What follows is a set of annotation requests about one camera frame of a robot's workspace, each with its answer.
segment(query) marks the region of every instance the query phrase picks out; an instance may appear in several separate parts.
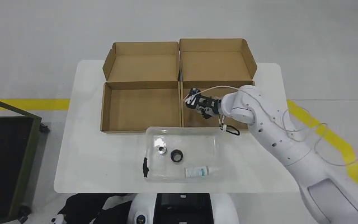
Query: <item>white table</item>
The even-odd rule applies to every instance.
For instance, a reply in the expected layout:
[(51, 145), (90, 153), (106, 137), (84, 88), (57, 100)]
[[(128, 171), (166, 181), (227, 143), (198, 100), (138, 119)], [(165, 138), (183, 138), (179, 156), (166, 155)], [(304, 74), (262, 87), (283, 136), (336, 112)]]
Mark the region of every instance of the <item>white table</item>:
[[(150, 183), (143, 178), (144, 134), (100, 131), (103, 60), (78, 63), (57, 165), (58, 193), (298, 192), (295, 180), (247, 131), (227, 134), (223, 150), (232, 175), (219, 183)], [(263, 97), (287, 109), (281, 69), (258, 63), (254, 80)]]

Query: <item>yellow tape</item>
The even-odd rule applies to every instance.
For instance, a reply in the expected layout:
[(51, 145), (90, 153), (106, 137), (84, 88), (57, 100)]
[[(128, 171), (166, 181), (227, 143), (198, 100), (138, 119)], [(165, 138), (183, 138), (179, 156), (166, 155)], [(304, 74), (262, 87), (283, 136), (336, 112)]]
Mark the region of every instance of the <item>yellow tape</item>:
[[(68, 110), (69, 106), (69, 99), (0, 99), (0, 101), (22, 110)], [(287, 104), (290, 113), (305, 125), (313, 128), (320, 124), (319, 120), (309, 116), (304, 109), (297, 106), (293, 101), (288, 100)], [(320, 126), (317, 128), (316, 133), (322, 136), (325, 130), (325, 126)], [(338, 149), (345, 163), (356, 159), (353, 147), (330, 129), (327, 130), (324, 139), (334, 148)], [(358, 183), (358, 163), (349, 165), (346, 169), (349, 177)]]
[[(313, 128), (321, 123), (316, 118), (311, 117), (307, 113), (307, 111), (297, 106), (297, 104), (295, 104), (293, 101), (288, 100), (287, 105), (289, 107), (290, 113), (293, 114), (293, 116), (295, 116), (298, 120), (300, 120), (302, 123), (309, 126), (310, 128)], [(322, 136), (325, 133), (325, 131), (326, 131), (326, 127), (323, 125), (316, 129), (316, 133), (319, 136)], [(356, 160), (353, 147), (349, 143), (344, 141), (341, 137), (339, 137), (336, 133), (328, 129), (326, 135), (323, 138), (331, 146), (338, 149), (338, 151), (342, 154), (342, 158), (346, 164)], [(346, 169), (349, 177), (358, 183), (358, 163), (356, 162), (352, 165), (346, 166)]]
[(69, 99), (0, 99), (22, 110), (68, 110)]

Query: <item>clear plastic container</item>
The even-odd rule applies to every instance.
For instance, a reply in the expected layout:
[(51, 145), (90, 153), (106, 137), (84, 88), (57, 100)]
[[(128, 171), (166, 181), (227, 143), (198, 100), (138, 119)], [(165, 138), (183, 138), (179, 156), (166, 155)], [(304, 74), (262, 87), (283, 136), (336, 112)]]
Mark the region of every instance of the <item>clear plastic container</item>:
[(148, 181), (197, 182), (220, 178), (219, 128), (161, 128), (146, 131)]

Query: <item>gray floor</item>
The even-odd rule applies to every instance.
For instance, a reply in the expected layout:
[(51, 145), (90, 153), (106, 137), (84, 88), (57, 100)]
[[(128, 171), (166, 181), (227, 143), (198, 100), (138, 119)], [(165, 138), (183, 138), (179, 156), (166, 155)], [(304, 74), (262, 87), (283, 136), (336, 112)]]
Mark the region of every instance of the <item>gray floor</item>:
[[(241, 37), (257, 62), (281, 66), (288, 99), (355, 147), (357, 11), (355, 0), (2, 0), (0, 98), (70, 98), (77, 63), (104, 59), (115, 41)], [(66, 113), (35, 113), (52, 131), (36, 155), (28, 223), (48, 223), (68, 197), (53, 190)], [(232, 197), (242, 223), (314, 223), (297, 194)]]

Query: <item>open cardboard box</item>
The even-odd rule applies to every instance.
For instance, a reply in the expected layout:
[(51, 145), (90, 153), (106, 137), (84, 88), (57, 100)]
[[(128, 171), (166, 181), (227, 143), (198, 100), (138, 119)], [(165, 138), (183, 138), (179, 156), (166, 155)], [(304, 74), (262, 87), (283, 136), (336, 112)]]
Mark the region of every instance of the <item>open cardboard box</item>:
[(103, 72), (101, 131), (181, 126), (177, 42), (114, 43)]
[[(180, 81), (178, 82), (181, 62)], [(187, 108), (190, 88), (254, 85), (257, 69), (244, 39), (181, 39), (177, 42), (114, 43), (103, 72), (101, 131), (142, 132), (148, 127), (218, 127)], [(222, 97), (232, 89), (214, 89)], [(226, 119), (239, 129), (245, 124)]]
[[(254, 85), (257, 65), (244, 39), (181, 39), (181, 91), (186, 97), (190, 88), (204, 90), (214, 86)], [(205, 96), (223, 97), (236, 92), (231, 88), (216, 88), (203, 93)], [(183, 127), (218, 127), (218, 119), (204, 119), (182, 101)], [(247, 125), (226, 118), (225, 124), (238, 129)]]

